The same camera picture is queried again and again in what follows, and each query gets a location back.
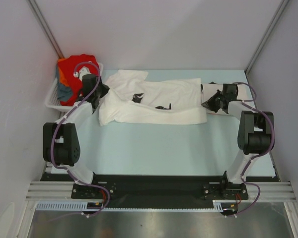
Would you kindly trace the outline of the white printed t shirt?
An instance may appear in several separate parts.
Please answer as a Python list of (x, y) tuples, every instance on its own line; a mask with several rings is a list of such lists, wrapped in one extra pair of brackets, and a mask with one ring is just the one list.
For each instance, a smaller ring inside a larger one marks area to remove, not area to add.
[(147, 81), (148, 72), (119, 70), (99, 108), (99, 123), (195, 125), (207, 122), (200, 78)]

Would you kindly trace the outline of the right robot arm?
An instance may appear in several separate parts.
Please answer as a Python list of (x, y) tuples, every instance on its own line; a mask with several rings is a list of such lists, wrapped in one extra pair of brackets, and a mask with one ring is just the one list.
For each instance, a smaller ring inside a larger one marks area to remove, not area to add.
[(202, 84), (202, 106), (209, 113), (229, 115), (239, 121), (238, 154), (224, 173), (227, 182), (219, 193), (231, 199), (237, 193), (235, 184), (245, 183), (247, 173), (258, 158), (270, 153), (275, 144), (274, 114), (250, 105), (254, 99), (245, 93), (244, 83)]

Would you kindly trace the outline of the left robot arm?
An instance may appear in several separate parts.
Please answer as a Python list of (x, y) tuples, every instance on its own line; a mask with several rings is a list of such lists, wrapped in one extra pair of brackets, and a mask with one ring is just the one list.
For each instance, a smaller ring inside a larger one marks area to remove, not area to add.
[(89, 198), (99, 194), (100, 186), (93, 182), (94, 173), (79, 162), (77, 129), (94, 114), (108, 91), (109, 87), (102, 83), (101, 76), (83, 76), (78, 101), (59, 120), (43, 125), (44, 161), (52, 163), (56, 169), (66, 171), (75, 183), (83, 185), (82, 191)]

